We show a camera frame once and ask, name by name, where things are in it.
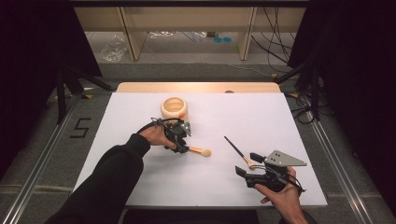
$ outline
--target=white tabletop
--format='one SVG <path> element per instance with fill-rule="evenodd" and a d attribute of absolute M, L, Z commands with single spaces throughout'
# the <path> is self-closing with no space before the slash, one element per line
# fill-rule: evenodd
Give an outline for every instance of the white tabletop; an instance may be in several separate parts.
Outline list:
<path fill-rule="evenodd" d="M 301 204 L 327 205 L 306 154 L 286 99 L 282 93 L 128 93 L 115 92 L 95 136 L 78 178 L 78 187 L 93 171 L 102 155 L 125 144 L 137 132 L 161 116 L 161 103 L 182 97 L 188 104 L 192 136 L 187 146 L 208 148 L 205 158 L 187 152 L 174 153 L 151 147 L 145 168 L 127 205 L 149 207 L 257 207 L 262 195 L 247 188 L 235 165 L 249 173 L 246 163 L 224 139 L 227 136 L 245 156 L 250 152 L 267 156 L 275 149 L 307 162 L 294 167 L 304 189 Z"/>

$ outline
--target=black sweater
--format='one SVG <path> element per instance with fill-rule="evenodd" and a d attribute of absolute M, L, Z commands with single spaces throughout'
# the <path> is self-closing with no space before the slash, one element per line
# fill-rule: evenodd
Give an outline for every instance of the black sweater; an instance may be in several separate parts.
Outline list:
<path fill-rule="evenodd" d="M 93 173 L 46 223 L 117 223 L 143 172 L 149 142 L 134 133 L 123 146 L 111 148 Z"/>

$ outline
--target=person's right arm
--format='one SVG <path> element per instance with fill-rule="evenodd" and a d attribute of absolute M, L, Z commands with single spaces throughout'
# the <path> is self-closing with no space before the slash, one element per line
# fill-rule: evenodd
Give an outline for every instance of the person's right arm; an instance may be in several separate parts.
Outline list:
<path fill-rule="evenodd" d="M 288 167 L 288 172 L 290 175 L 296 177 L 296 171 L 293 168 Z M 288 183 L 280 192 L 271 191 L 260 184 L 256 184 L 254 188 L 265 196 L 262 199 L 262 203 L 272 202 L 287 223 L 308 223 L 305 220 L 303 209 L 300 205 L 298 190 L 292 184 Z"/>

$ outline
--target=human hand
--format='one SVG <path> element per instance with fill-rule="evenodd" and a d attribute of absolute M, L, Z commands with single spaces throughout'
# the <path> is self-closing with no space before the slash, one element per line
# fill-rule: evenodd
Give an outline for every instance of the human hand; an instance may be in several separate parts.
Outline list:
<path fill-rule="evenodd" d="M 175 149 L 177 146 L 175 143 L 171 142 L 163 132 L 163 126 L 151 126 L 139 133 L 145 137 L 149 144 L 152 146 L 165 146 Z"/>
<path fill-rule="evenodd" d="M 288 172 L 289 175 L 296 177 L 296 171 L 289 166 Z M 261 202 L 272 202 L 287 223 L 307 223 L 300 205 L 298 190 L 292 184 L 288 183 L 280 192 L 271 191 L 260 184 L 254 185 L 254 188 L 265 196 Z"/>

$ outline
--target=person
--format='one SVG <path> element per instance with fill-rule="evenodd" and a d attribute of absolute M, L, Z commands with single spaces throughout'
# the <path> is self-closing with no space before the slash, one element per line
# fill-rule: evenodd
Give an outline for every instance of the person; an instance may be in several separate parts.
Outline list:
<path fill-rule="evenodd" d="M 150 146 L 177 147 L 166 138 L 161 125 L 133 133 L 125 145 L 114 146 L 102 156 L 92 174 L 46 224 L 118 223 L 124 205 L 143 172 L 143 157 Z M 288 170 L 296 176 L 291 167 Z M 265 196 L 262 203 L 272 202 L 287 223 L 307 223 L 297 188 L 293 185 L 288 184 L 280 192 L 258 184 L 254 188 Z"/>

